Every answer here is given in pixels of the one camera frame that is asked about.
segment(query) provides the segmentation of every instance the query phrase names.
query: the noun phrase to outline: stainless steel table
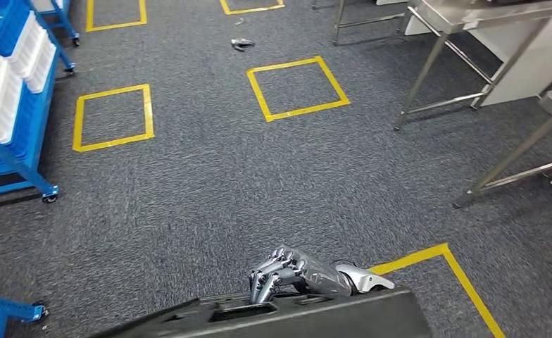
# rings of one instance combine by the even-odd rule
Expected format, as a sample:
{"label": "stainless steel table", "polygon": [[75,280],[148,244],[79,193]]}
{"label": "stainless steel table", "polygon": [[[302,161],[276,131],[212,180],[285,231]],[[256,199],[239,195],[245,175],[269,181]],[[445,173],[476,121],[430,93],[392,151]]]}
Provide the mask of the stainless steel table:
{"label": "stainless steel table", "polygon": [[526,140],[521,143],[514,151],[509,153],[502,161],[494,166],[479,182],[474,184],[469,190],[467,190],[459,199],[454,202],[455,208],[464,206],[473,196],[483,192],[485,190],[500,187],[502,185],[521,180],[523,178],[540,174],[540,173],[552,173],[552,163],[542,165],[541,167],[518,173],[509,177],[495,180],[496,176],[502,173],[511,163],[516,161],[521,155],[523,155],[529,148],[537,143],[542,137],[544,137],[550,130],[552,130],[552,90],[547,92],[546,95],[541,98],[539,104],[551,117],[544,123],[542,123],[537,130],[535,130]]}
{"label": "stainless steel table", "polygon": [[498,6],[487,0],[409,0],[436,30],[446,34],[552,16],[552,0]]}
{"label": "stainless steel table", "polygon": [[[490,4],[486,0],[409,0],[405,21],[411,15],[438,36],[438,39],[408,95],[403,110],[399,113],[394,124],[394,130],[396,131],[400,130],[409,114],[473,99],[476,99],[476,102],[472,107],[479,108],[485,97],[503,79],[511,66],[514,65],[523,51],[529,46],[529,43],[544,29],[549,18],[552,17],[552,0],[512,6],[497,6]],[[528,38],[521,43],[512,57],[502,65],[501,69],[493,77],[486,75],[465,53],[449,41],[449,36],[457,32],[495,27],[522,20],[540,20],[541,24],[529,34]],[[448,46],[463,59],[488,85],[478,93],[411,109],[421,84],[444,46]]]}

